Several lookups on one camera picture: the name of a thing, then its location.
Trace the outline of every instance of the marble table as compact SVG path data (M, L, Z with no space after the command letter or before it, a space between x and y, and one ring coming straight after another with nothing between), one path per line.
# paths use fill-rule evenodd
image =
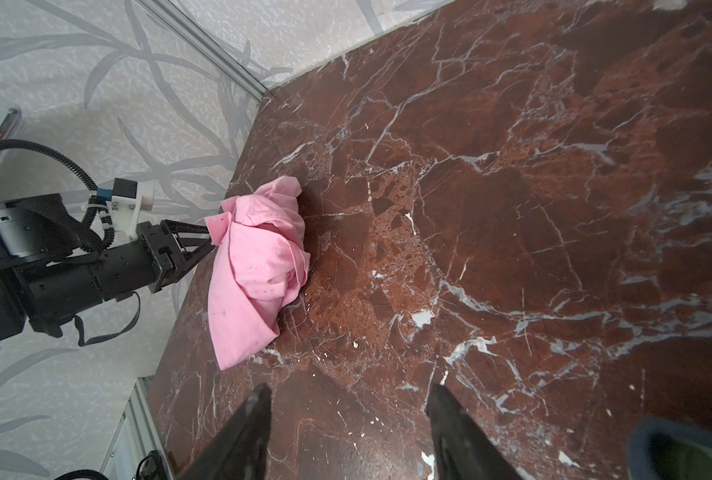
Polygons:
M228 195L300 179L310 280L221 372L199 266L150 389L176 469L261 382L274 479L431 478L434 382L524 478L712 430L712 2L655 4L457 0L267 95Z

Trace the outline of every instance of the pink cloth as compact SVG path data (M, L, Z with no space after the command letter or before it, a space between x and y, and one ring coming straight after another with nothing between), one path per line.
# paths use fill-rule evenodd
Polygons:
M311 255L303 250L300 183L277 178L254 195L222 201L205 218L217 255L209 283L209 333L220 370L246 360L278 336L278 311L298 296Z

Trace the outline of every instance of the metal frame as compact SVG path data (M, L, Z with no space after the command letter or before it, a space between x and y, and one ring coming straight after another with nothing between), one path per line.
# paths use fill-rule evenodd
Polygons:
M148 407L148 388L146 379L143 378L139 378L135 381L135 386L132 388L132 394L126 403L124 413L119 421L119 426L116 428L116 433L113 434L113 440L108 448L108 453L106 453L105 458L102 460L100 472L105 473L107 471L111 457L116 454L116 441L119 438L124 422L129 423L135 443L133 447L135 451L127 452L126 454L132 456L137 462L140 462L148 452L158 450L162 456L167 477L170 480L177 478L172 466L169 464L167 451L164 448L159 432L156 430L156 423Z
M227 76L258 101L268 91L260 81L236 62L231 55L204 33L200 27L178 10L169 0L137 0L154 17L167 25L180 38L194 47L207 60L226 73Z

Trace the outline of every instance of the wallpaper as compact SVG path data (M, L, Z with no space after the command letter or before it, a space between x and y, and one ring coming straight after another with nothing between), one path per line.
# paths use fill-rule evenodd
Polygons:
M98 184L151 181L152 214L198 222L214 213L257 102L132 0L0 0L0 96L24 112L22 138L55 148ZM86 189L52 159L11 150L0 200L61 192L81 216ZM76 347L26 325L0 342L0 478L54 478L99 468L138 376L151 375L188 279L151 295L110 342ZM87 335L120 330L134 297L82 314Z
M171 0L265 86L288 82L452 0Z

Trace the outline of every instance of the black cable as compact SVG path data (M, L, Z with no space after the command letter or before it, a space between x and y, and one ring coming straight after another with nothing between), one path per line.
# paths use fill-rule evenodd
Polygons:
M152 472L151 466L148 466L148 472L142 471L142 466L146 465L149 460L153 460ZM135 472L134 480L166 480L166 472L164 471L164 465L162 464L162 457L156 450L151 450L148 455L140 460L137 464L137 471Z
M101 474L97 470L74 470L73 472L63 473L63 475L55 478L55 480L75 480L76 478L89 478L90 480L108 480L108 477Z
M22 150L32 150L35 152L38 152L40 154L47 155L49 157L54 158L55 160L59 161L62 163L65 167L67 167L69 170L73 172L75 176L77 176L83 183L84 185L90 190L90 191L96 191L97 190L97 184L95 184L94 180L92 180L92 177L90 177L87 172L84 171L82 167L79 165L73 163L71 159L63 155L57 150L53 150L52 148L45 147L42 144L38 144L33 141L28 141L28 140L19 140L16 138L7 138L4 140L0 140L0 151L2 150L8 150L11 148L19 148ZM92 196L90 197L90 204L94 204L97 202L97 198ZM97 215L98 208L96 207L89 207L86 209L86 212L84 213L84 217L82 218L81 223L84 224L87 227L92 226L92 222L95 219L95 215ZM104 216L101 221L104 224L111 225L111 218L110 216ZM113 237L114 237L114 231L113 228L105 228L105 232L102 237L102 243L101 247L102 249L108 248L112 243L113 243ZM96 251L95 248L92 247L92 245L85 243L82 240L82 250L85 252L93 252Z

